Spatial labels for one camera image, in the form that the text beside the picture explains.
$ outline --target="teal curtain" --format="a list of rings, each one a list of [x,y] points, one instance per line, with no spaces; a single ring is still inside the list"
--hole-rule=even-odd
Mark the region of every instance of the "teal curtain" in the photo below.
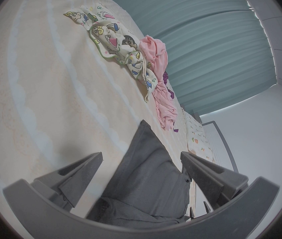
[[[189,113],[213,112],[277,83],[265,32],[246,0],[114,0],[167,47],[169,80]]]

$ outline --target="dark gray garment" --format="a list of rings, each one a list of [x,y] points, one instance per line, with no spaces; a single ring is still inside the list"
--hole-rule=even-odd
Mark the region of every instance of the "dark gray garment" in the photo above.
[[[137,229],[186,221],[190,178],[143,120],[88,219]]]

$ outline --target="beige bed sheet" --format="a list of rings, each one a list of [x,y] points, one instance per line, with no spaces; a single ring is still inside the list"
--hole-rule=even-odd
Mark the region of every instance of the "beige bed sheet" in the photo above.
[[[84,217],[122,160],[142,119],[181,170],[187,150],[183,116],[178,133],[161,128],[155,103],[126,67],[104,60],[87,31],[63,13],[101,2],[138,38],[143,34],[112,0],[6,0],[0,8],[0,213],[32,238],[9,208],[2,189],[101,151],[103,163],[76,208]],[[179,114],[181,107],[174,99]],[[195,206],[195,188],[191,187]]]

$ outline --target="white pillow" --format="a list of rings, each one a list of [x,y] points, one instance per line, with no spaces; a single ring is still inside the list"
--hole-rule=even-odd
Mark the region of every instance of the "white pillow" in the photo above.
[[[186,111],[183,111],[183,114],[186,124],[188,151],[214,163],[213,150],[206,138],[203,126]]]

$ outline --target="green curtain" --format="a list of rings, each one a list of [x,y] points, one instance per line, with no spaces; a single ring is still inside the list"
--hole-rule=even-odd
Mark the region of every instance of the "green curtain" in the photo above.
[[[250,98],[277,83],[265,32],[246,0],[114,0],[167,47],[169,80],[189,113]]]

